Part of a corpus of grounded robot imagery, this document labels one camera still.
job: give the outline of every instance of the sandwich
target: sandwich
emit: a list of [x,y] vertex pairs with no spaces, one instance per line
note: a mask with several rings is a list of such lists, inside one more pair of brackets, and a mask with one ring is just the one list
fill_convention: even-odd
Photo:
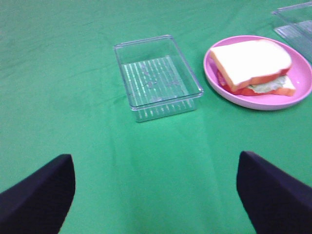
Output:
[[250,40],[211,48],[221,87],[234,95],[293,96],[287,76],[292,59],[284,48],[268,39]]

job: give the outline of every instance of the pink plate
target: pink plate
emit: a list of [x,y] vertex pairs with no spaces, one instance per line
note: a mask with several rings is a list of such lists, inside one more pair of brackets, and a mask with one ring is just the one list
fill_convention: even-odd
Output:
[[292,49],[291,47],[265,37],[259,36],[235,36],[223,39],[212,47],[221,46],[221,45],[229,45],[241,41],[248,41],[248,40],[255,40],[255,39],[269,39],[272,40],[279,45],[281,45],[292,57],[292,67],[288,72],[289,78],[292,80],[293,85],[296,87],[296,92],[294,96],[280,96],[280,95],[262,95],[262,96],[243,96],[243,95],[233,95],[227,91],[225,91],[222,87],[219,86],[216,71],[217,67],[214,61],[210,58],[210,49],[207,51],[205,58],[204,58],[204,69],[207,76],[207,80],[210,85],[215,89],[221,96],[226,98],[227,100],[256,110],[264,110],[264,111],[271,111],[271,110],[279,110],[283,108],[287,108],[289,106],[295,105],[296,103],[303,100],[312,90],[312,68],[307,60],[299,54],[297,51]]

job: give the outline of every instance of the green fabric surface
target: green fabric surface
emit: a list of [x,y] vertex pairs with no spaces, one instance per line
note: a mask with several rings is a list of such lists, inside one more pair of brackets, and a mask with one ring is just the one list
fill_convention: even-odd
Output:
[[[284,42],[271,11],[300,2],[0,1],[0,191],[69,153],[77,189],[61,234],[254,234],[239,153],[312,186],[312,96],[247,109],[212,89],[202,61],[230,36]],[[136,123],[113,46],[165,34],[205,93],[195,111]]]

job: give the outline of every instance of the transparent rectangular tray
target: transparent rectangular tray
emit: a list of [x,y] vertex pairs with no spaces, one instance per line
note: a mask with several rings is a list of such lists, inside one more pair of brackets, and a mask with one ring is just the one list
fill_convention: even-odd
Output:
[[138,122],[196,109],[203,89],[170,35],[114,46]]
[[295,50],[312,62],[312,1],[279,8],[274,30]]

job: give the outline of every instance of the black pad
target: black pad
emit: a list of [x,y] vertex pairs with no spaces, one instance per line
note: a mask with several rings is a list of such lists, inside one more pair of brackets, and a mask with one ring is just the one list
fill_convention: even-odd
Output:
[[236,188],[258,234],[312,234],[312,188],[259,155],[240,154]]
[[0,194],[0,234],[57,234],[75,194],[71,155],[60,155]]

